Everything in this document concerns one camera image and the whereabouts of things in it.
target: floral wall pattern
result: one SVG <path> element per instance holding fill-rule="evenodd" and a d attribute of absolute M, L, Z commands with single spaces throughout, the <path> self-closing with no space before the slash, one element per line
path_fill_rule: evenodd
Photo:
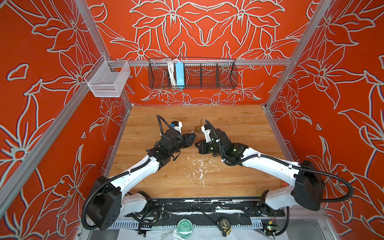
<path fill-rule="evenodd" d="M 327 203 L 342 239 L 384 238 L 384 3 L 334 0 L 271 112 L 295 160 L 347 179 Z M 346 187 L 326 179 L 326 196 Z"/>
<path fill-rule="evenodd" d="M 0 187 L 100 57 L 73 0 L 2 1 Z"/>
<path fill-rule="evenodd" d="M 121 98 L 89 92 L 0 220 L 0 239 L 73 239 L 126 114 Z"/>
<path fill-rule="evenodd" d="M 73 0 L 2 1 L 0 187 L 100 57 Z M 84 98 L 0 219 L 0 239 L 72 239 L 79 209 L 116 141 L 121 98 Z"/>
<path fill-rule="evenodd" d="M 114 60 L 156 57 L 289 58 L 317 0 L 87 0 Z M 233 90 L 160 91 L 148 88 L 144 67 L 132 68 L 125 90 L 132 103 L 261 104 L 284 69 L 240 67 Z"/>

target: wire basket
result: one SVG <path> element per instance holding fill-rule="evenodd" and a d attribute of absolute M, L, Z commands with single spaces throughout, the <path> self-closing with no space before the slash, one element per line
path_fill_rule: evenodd
<path fill-rule="evenodd" d="M 149 59 L 148 80 L 151 89 L 231 89 L 237 86 L 235 59 L 184 58 L 185 85 L 171 84 L 168 60 L 177 58 Z"/>
<path fill-rule="evenodd" d="M 95 97 L 119 97 L 131 73 L 127 61 L 122 68 L 110 67 L 110 62 L 102 56 L 94 65 L 94 67 L 100 65 L 96 73 L 91 74 L 92 71 L 89 71 L 90 74 L 85 77 L 88 87 Z"/>

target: tape measure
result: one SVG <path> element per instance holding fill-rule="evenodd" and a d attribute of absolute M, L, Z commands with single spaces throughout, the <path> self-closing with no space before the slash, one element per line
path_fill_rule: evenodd
<path fill-rule="evenodd" d="M 223 237 L 226 237 L 232 229 L 231 222 L 225 217 L 220 218 L 220 220 L 217 222 L 217 226 L 223 234 Z"/>

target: wooden tabletop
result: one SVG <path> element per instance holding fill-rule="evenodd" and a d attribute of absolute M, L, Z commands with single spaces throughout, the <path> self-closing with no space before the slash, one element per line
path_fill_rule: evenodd
<path fill-rule="evenodd" d="M 132 108 L 109 176 L 112 177 L 139 162 L 146 149 L 160 140 L 156 115 L 168 123 L 182 122 L 182 133 L 195 132 L 205 118 L 225 131 L 232 142 L 246 144 L 262 153 L 284 159 L 260 105 L 246 106 L 157 106 Z M 204 139 L 198 135 L 196 142 Z M 212 154 L 201 155 L 195 146 L 182 149 L 175 162 L 170 161 L 156 173 L 137 184 L 130 192 L 145 191 L 151 197 L 230 197 L 260 196 L 264 190 L 281 187 L 281 180 L 262 171 L 221 162 Z"/>

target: cable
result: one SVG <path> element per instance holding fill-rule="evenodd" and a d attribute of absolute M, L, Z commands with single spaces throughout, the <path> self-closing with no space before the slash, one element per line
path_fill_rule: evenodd
<path fill-rule="evenodd" d="M 199 212 L 202 212 L 211 222 L 213 222 L 215 225 L 217 225 L 217 221 L 213 220 L 210 216 L 208 216 L 208 214 L 206 214 L 202 210 L 199 210 Z"/>
<path fill-rule="evenodd" d="M 169 127 L 169 129 L 172 129 L 172 127 L 167 123 L 166 120 L 164 120 L 164 118 L 162 118 L 162 116 L 156 115 L 156 117 L 157 117 L 157 120 L 159 121 L 159 127 L 160 127 L 161 136 L 164 134 L 163 126 L 161 125 L 161 120 L 163 120 L 163 122 L 167 125 L 167 127 Z"/>
<path fill-rule="evenodd" d="M 158 220 L 160 219 L 160 213 L 157 209 L 152 209 L 151 211 L 149 211 L 145 217 L 147 217 L 150 213 L 152 212 L 155 212 L 155 218 L 151 221 L 151 222 L 144 222 L 144 220 L 141 220 L 139 219 L 137 216 L 135 216 L 134 214 L 129 214 L 134 220 L 138 221 L 139 224 L 142 224 L 142 225 L 146 225 L 146 226 L 153 226 L 155 225 Z"/>
<path fill-rule="evenodd" d="M 278 159 L 278 158 L 275 158 L 275 157 L 272 157 L 272 156 L 269 156 L 269 155 L 266 155 L 266 154 L 260 154 L 260 155 L 259 154 L 252 154 L 252 155 L 250 155 L 248 157 L 245 157 L 245 158 L 243 158 L 240 161 L 235 162 L 235 163 L 230 163 L 230 162 L 227 162 L 227 161 L 224 161 L 224 163 L 226 165 L 228 165 L 228 166 L 236 166 L 239 163 L 245 162 L 245 161 L 247 161 L 247 160 L 249 160 L 251 158 L 254 158 L 254 157 L 268 158 L 270 160 L 273 160 L 275 162 L 283 164 L 284 166 L 287 166 L 287 167 L 291 165 L 288 162 L 285 162 L 285 161 L 283 161 L 281 159 Z M 348 193 L 346 195 L 344 195 L 342 197 L 333 198 L 333 199 L 322 199 L 322 202 L 342 202 L 342 201 L 348 200 L 349 198 L 351 198 L 353 196 L 354 190 L 353 190 L 352 185 L 347 180 L 344 180 L 344 179 L 342 179 L 339 176 L 336 176 L 336 175 L 328 173 L 328 172 L 311 170 L 311 169 L 308 169 L 308 168 L 305 168 L 305 167 L 298 167 L 298 166 L 295 166 L 295 165 L 291 165 L 291 166 L 292 166 L 293 169 L 296 169 L 296 170 L 299 170 L 299 171 L 312 172 L 312 173 L 317 173 L 317 174 L 320 174 L 320 175 L 323 175 L 323 176 L 326 176 L 326 177 L 331 177 L 333 179 L 336 179 L 336 180 L 342 182 L 348 188 Z"/>
<path fill-rule="evenodd" d="M 172 86 L 177 86 L 175 76 L 174 76 L 174 72 L 175 72 L 174 61 L 172 61 L 171 59 L 168 59 L 167 65 L 168 65 L 168 73 L 169 73 L 170 83 Z"/>
<path fill-rule="evenodd" d="M 91 199 L 93 199 L 93 197 L 101 190 L 101 189 L 103 189 L 104 187 L 106 187 L 110 182 L 112 182 L 112 181 L 114 181 L 114 180 L 116 180 L 116 179 L 118 179 L 118 178 L 120 178 L 120 177 L 123 177 L 123 176 L 125 176 L 125 175 L 128 175 L 128 174 L 130 174 L 130 173 L 132 173 L 132 172 L 135 172 L 135 171 L 137 171 L 137 170 L 139 170 L 139 169 L 141 169 L 141 168 L 143 168 L 143 167 L 145 167 L 149 162 L 150 162 L 150 158 L 148 158 L 148 160 L 145 162 L 145 163 L 143 163 L 143 164 L 141 164 L 140 166 L 137 166 L 137 167 L 135 167 L 135 168 L 133 168 L 133 169 L 131 169 L 130 171 L 126 171 L 126 172 L 123 172 L 123 173 L 120 173 L 119 175 L 116 175 L 116 176 L 114 176 L 114 177 L 111 177 L 111 178 L 109 178 L 109 179 L 107 179 L 107 181 L 105 182 L 105 183 L 103 183 L 103 184 L 101 184 L 92 194 L 90 194 L 89 195 L 89 197 L 85 200 L 85 203 L 84 203 L 84 205 L 83 205 L 83 211 L 81 212 L 81 224 L 83 225 L 83 227 L 85 228 L 85 229 L 87 229 L 87 230 L 93 230 L 93 229 L 96 229 L 97 228 L 97 226 L 96 226 L 96 224 L 95 225 L 89 225 L 88 223 L 87 223 L 87 220 L 86 220 L 86 214 L 87 214 L 87 208 L 88 208 L 88 206 L 89 206 L 89 204 L 91 203 Z"/>
<path fill-rule="evenodd" d="M 285 221 L 285 225 L 284 225 L 283 229 L 281 229 L 281 231 L 275 233 L 275 236 L 283 234 L 285 232 L 285 230 L 287 230 L 288 224 L 289 224 L 289 207 L 287 207 L 287 220 Z M 265 233 L 265 235 L 273 236 L 273 234 L 270 234 L 267 232 Z"/>
<path fill-rule="evenodd" d="M 180 150 L 178 150 L 177 151 L 179 154 L 175 157 L 175 156 L 173 156 L 173 155 L 171 155 L 171 157 L 173 158 L 173 161 L 176 161 L 176 159 L 179 157 L 179 155 L 180 155 L 180 153 L 181 153 L 181 151 Z"/>
<path fill-rule="evenodd" d="M 212 124 L 208 120 L 205 120 L 205 123 L 208 125 L 209 129 L 211 129 L 211 131 L 214 133 L 216 139 L 219 140 L 220 138 L 216 134 L 215 128 L 212 126 Z M 225 160 L 226 158 L 224 157 L 223 150 L 221 148 L 221 143 L 220 143 L 220 141 L 218 141 L 217 143 L 218 143 L 218 149 L 220 151 L 221 159 Z"/>

